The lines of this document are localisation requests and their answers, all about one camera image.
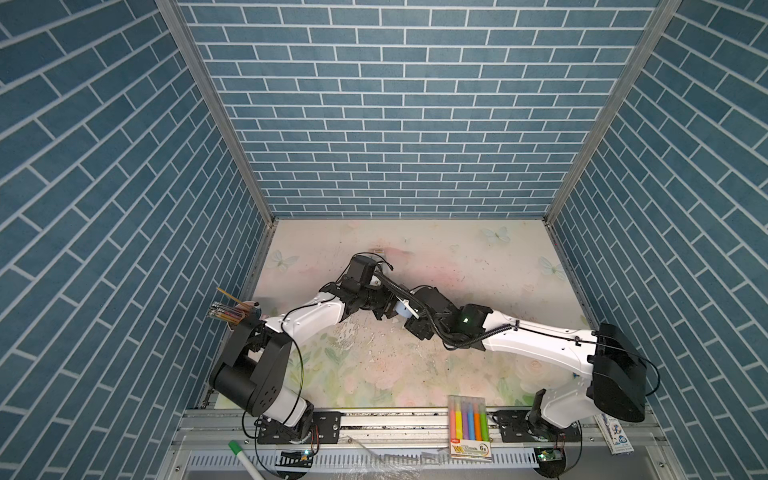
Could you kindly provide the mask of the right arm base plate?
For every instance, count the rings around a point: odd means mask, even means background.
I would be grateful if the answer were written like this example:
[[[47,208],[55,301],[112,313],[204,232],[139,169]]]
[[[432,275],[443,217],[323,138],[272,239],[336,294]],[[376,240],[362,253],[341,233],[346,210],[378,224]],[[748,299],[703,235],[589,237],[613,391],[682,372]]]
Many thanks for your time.
[[[502,409],[490,413],[505,443],[578,443],[582,439],[576,424],[560,429],[544,421],[532,422],[529,416],[528,408]]]

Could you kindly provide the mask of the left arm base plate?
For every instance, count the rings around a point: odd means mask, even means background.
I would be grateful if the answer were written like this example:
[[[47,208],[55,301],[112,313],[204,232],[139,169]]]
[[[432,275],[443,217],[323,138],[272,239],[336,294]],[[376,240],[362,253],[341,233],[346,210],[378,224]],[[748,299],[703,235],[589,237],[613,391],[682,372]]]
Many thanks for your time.
[[[340,411],[313,411],[305,413],[294,426],[284,425],[263,416],[257,423],[259,444],[287,445],[308,443],[337,444],[341,428]]]

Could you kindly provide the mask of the light blue alarm clock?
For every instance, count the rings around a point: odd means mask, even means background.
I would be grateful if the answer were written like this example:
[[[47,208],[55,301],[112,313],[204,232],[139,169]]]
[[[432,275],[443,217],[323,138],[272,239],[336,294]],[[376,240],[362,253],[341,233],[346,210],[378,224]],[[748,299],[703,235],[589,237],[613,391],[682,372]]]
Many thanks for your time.
[[[396,298],[390,309],[391,316],[400,316],[406,320],[418,319],[420,314],[417,309],[410,305],[408,300]]]

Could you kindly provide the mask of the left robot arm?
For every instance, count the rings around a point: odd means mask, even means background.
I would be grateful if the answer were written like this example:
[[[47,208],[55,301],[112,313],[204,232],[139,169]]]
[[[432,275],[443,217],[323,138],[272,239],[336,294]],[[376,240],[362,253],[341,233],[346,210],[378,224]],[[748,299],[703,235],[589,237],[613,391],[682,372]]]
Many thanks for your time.
[[[345,284],[328,283],[312,300],[283,315],[263,319],[254,307],[214,362],[209,385],[249,415],[304,436],[314,406],[284,385],[291,352],[359,310],[381,319],[396,303],[395,294],[384,286],[349,290]]]

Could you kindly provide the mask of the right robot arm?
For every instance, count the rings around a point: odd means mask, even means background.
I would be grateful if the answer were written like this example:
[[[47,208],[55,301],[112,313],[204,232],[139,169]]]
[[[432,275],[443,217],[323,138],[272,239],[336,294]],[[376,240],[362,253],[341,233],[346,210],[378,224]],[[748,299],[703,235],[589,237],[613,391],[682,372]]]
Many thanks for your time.
[[[521,355],[572,373],[567,383],[534,395],[526,415],[533,435],[557,435],[600,413],[630,423],[645,420],[650,361],[615,325],[602,324],[597,330],[547,326],[483,305],[457,307],[433,287],[395,297],[406,329],[420,339],[436,335],[447,349]]]

